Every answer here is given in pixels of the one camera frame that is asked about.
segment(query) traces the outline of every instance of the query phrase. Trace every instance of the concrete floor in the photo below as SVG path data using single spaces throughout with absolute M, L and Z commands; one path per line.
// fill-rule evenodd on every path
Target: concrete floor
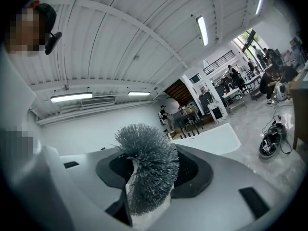
M 257 101 L 252 101 L 249 95 L 246 95 L 244 99 L 247 107 L 238 106 L 233 110 L 233 115 L 229 114 L 226 120 L 231 124 L 242 146 L 238 150 L 223 156 L 245 164 L 270 182 L 282 194 L 290 195 L 297 190 L 306 174 L 307 166 L 305 161 L 308 162 L 308 148 L 302 143 L 298 143 L 296 151 L 292 150 L 290 154 L 284 154 L 278 149 L 271 158 L 264 159 L 260 157 L 259 146 L 263 138 L 262 129 L 273 118 L 274 107 L 266 106 L 265 95 Z M 287 128 L 287 139 L 292 146 L 294 136 L 293 103 L 286 100 L 279 103 L 279 105 L 285 106 L 278 108 L 276 115 L 281 115 L 282 122 Z M 205 125 L 204 129 L 200 129 L 200 132 L 222 124 L 215 125 L 215 123 L 211 123 Z M 285 152 L 290 151 L 287 144 L 284 144 L 282 149 Z

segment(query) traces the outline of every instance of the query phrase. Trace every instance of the fluorescent light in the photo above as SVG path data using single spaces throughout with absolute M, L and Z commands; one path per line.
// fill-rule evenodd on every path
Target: fluorescent light
M 206 26 L 205 26 L 205 21 L 203 16 L 200 16 L 197 18 L 197 23 L 199 25 L 199 29 L 201 31 L 201 35 L 202 35 L 202 40 L 203 40 L 203 44 L 204 46 L 208 44 L 208 38 L 207 38 L 207 31 L 206 31 Z
M 91 98 L 91 92 L 85 93 L 76 93 L 76 94 L 68 94 L 68 95 L 61 95 L 61 96 L 53 96 L 50 98 L 50 101 L 53 103 L 75 100 L 75 99 L 84 99 L 84 98 Z
M 262 4 L 263 4 L 263 0 L 259 0 L 258 6 L 257 6 L 257 10 L 256 10 L 256 14 L 258 14 L 260 12 Z
M 130 91 L 128 93 L 129 96 L 147 96 L 150 95 L 149 92 L 143 92 L 143 91 Z

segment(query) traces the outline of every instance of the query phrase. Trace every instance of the black cap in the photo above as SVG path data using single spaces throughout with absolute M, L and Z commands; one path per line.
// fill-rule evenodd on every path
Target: black cap
M 45 32 L 51 33 L 51 30 L 54 26 L 56 21 L 57 13 L 49 4 L 40 3 L 39 5 L 35 6 L 35 10 L 42 16 L 44 16 L 45 21 Z

